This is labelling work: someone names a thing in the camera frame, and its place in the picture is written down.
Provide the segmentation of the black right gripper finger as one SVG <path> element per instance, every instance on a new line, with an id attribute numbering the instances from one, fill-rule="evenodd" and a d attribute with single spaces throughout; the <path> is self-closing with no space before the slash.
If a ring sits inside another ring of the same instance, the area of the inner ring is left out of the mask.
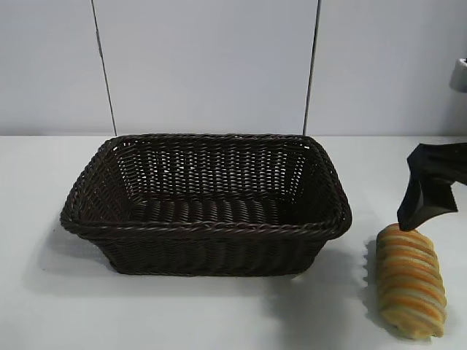
<path id="1" fill-rule="evenodd" d="M 407 158 L 409 185 L 422 178 L 466 184 L 466 143 L 419 144 Z"/>
<path id="2" fill-rule="evenodd" d="M 451 180 L 430 174 L 411 174 L 406 193 L 397 210 L 402 231 L 415 230 L 428 220 L 458 211 Z"/>

